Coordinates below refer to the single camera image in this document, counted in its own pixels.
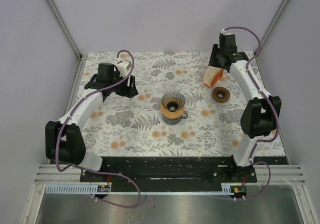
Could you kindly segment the paper coffee filter pack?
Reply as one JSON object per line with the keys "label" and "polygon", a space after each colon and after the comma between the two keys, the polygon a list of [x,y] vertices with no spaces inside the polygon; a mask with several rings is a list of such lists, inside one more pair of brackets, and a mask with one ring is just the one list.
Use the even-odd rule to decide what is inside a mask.
{"label": "paper coffee filter pack", "polygon": [[203,76],[204,85],[211,88],[223,76],[223,72],[221,68],[208,66]]}

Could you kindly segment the clear ribbed glass dripper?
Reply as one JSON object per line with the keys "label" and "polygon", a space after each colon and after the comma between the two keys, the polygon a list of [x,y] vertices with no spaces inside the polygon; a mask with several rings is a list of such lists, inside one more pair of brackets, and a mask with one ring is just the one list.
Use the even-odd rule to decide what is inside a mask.
{"label": "clear ribbed glass dripper", "polygon": [[180,92],[166,92],[161,98],[161,113],[168,118],[178,118],[185,112],[185,102]]}

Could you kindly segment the glass coffee server carafe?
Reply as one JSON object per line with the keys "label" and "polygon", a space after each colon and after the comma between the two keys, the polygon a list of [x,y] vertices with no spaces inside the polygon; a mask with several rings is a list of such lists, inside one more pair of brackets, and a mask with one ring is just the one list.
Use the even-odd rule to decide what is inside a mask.
{"label": "glass coffee server carafe", "polygon": [[171,124],[171,125],[174,125],[174,124],[178,124],[181,120],[183,119],[187,119],[188,118],[188,113],[187,112],[184,112],[180,117],[178,118],[168,118],[166,116],[164,116],[163,114],[161,115],[162,117],[162,120],[167,123],[167,124]]}

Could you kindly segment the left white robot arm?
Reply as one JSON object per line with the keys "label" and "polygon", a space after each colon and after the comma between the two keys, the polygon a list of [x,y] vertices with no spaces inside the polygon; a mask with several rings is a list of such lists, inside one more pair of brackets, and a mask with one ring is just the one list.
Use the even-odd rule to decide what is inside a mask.
{"label": "left white robot arm", "polygon": [[138,94],[132,71],[133,65],[130,61],[98,65],[97,73],[84,86],[83,94],[72,108],[58,121],[46,124],[47,159],[90,169],[91,176],[97,181],[107,179],[108,168],[102,165],[102,157],[87,151],[81,131],[93,111],[111,93],[127,98]]}

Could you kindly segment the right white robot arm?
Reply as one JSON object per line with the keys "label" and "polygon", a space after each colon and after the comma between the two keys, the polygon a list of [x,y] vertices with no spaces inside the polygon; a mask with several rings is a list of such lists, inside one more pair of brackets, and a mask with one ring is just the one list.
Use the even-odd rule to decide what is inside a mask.
{"label": "right white robot arm", "polygon": [[260,137],[267,137],[278,129],[282,105],[280,97],[272,96],[250,70],[250,61],[246,53],[238,51],[235,35],[222,31],[219,43],[213,45],[209,65],[226,70],[239,85],[247,102],[240,118],[243,136],[233,155],[235,165],[227,170],[229,179],[234,182],[245,177],[243,167],[252,164],[258,144],[273,141]]}

